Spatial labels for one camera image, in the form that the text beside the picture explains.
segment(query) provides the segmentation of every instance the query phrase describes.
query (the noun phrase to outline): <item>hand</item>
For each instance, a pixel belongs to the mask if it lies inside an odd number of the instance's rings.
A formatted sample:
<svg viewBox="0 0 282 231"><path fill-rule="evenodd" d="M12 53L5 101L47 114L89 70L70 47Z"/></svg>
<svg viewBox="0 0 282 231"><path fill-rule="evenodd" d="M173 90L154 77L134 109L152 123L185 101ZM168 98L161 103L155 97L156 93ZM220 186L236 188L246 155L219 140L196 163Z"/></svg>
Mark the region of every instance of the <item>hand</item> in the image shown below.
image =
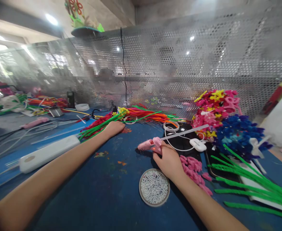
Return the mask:
<svg viewBox="0 0 282 231"><path fill-rule="evenodd" d="M120 121L111 121L102 131L102 133L111 138L122 131L124 127L125 124Z"/></svg>
<svg viewBox="0 0 282 231"><path fill-rule="evenodd" d="M173 182L185 175L178 153L164 141L161 141L161 151L162 159L156 152L153 152L153 158L163 174Z"/></svg>

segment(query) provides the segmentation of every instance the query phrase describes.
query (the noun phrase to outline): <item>forearm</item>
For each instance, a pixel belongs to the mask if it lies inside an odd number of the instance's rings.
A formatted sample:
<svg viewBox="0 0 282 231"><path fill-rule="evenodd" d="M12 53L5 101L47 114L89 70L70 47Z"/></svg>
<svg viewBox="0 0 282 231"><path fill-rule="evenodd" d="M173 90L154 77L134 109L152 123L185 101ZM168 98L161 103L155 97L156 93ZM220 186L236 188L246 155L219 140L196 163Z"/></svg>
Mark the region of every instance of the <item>forearm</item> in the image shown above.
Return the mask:
<svg viewBox="0 0 282 231"><path fill-rule="evenodd" d="M173 180L209 231L248 230L185 173Z"/></svg>
<svg viewBox="0 0 282 231"><path fill-rule="evenodd" d="M23 230L52 193L109 139L101 132L54 159L0 201L0 230Z"/></svg>

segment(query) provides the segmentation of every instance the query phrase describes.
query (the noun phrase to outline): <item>round tray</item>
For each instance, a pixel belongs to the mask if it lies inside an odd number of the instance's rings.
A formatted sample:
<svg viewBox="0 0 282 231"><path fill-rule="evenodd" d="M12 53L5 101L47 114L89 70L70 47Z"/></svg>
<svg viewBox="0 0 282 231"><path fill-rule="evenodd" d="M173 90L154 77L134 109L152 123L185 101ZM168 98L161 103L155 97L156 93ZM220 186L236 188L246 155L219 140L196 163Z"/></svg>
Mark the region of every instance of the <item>round tray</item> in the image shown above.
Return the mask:
<svg viewBox="0 0 282 231"><path fill-rule="evenodd" d="M147 177L149 172L153 172L154 174L161 176L161 177L163 178L163 181L165 181L165 183L167 184L167 192L166 192L166 194L163 195L163 198L162 198L162 199L159 199L157 202L155 202L155 199L154 199L154 201L150 201L149 198L146 198L146 196L144 195L145 192L144 192L144 190L142 190L142 185L145 183L144 181L142 181L142 179L143 179L144 177ZM158 184L158 183L161 182L161 181L154 179L153 182ZM169 183L169 179L162 173L162 171L157 170L157 169L154 169L154 168L151 168L151 169L145 171L145 172L142 174L141 178L140 178L140 182L139 182L139 193L140 193L140 196L141 196L142 200L145 202L145 204L147 204L147 205L149 205L149 206L151 206L151 207L159 207L159 206L162 206L162 205L167 201L167 199L168 199L168 197L169 197L169 194L170 194L170 183Z"/></svg>

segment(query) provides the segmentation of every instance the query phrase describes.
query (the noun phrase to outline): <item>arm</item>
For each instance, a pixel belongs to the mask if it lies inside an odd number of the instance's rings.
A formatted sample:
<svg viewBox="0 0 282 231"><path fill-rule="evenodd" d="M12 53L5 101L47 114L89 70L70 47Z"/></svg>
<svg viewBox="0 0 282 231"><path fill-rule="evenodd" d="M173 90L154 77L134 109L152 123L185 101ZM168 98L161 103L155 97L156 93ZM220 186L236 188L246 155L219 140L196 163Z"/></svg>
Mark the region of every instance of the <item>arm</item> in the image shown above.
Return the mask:
<svg viewBox="0 0 282 231"><path fill-rule="evenodd" d="M178 187L209 231L248 230L208 196L185 173L178 153L162 141L162 158L153 153L161 171Z"/></svg>
<svg viewBox="0 0 282 231"><path fill-rule="evenodd" d="M108 139L125 125L110 122L95 137L54 159L0 201L0 230L23 230L48 197Z"/></svg>

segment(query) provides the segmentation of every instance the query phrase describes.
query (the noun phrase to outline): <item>table surface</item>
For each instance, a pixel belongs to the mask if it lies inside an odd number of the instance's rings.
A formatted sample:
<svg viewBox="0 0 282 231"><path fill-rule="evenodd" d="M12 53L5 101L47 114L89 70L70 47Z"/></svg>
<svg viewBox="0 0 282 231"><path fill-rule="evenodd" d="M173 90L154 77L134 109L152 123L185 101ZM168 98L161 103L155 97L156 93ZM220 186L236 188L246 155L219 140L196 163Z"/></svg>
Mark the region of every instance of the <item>table surface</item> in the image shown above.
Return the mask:
<svg viewBox="0 0 282 231"><path fill-rule="evenodd" d="M59 117L61 120L71 118L76 118L76 113ZM0 134L18 129L20 125L35 119L35 117L20 117L17 113L0 116ZM59 133L62 129L67 130L70 125L63 125L41 135L25 138L3 159L21 150L26 154L32 152L31 142ZM126 125L126 127L129 129L111 138L96 151L108 153L107 156L94 158L95 155L92 155L44 203L28 230L206 230L192 207L172 182L170 182L169 198L164 205L152 208L142 201L138 190L140 177L146 170L158 169L158 166L151 155L138 154L136 147L147 139L155 136L162 137L163 130L139 123ZM261 159L260 163L268 176L282 187L282 162L268 151L264 152L264 155L265 159ZM203 153L201 159L203 171L206 172ZM127 165L118 164L118 161L124 161ZM19 174L1 185L0 200L34 172ZM212 191L223 188L218 182L206 181L205 183ZM278 216L228 208L223 204L223 201L254 204L245 196L214 193L212 198L249 230L282 230L282 218Z"/></svg>

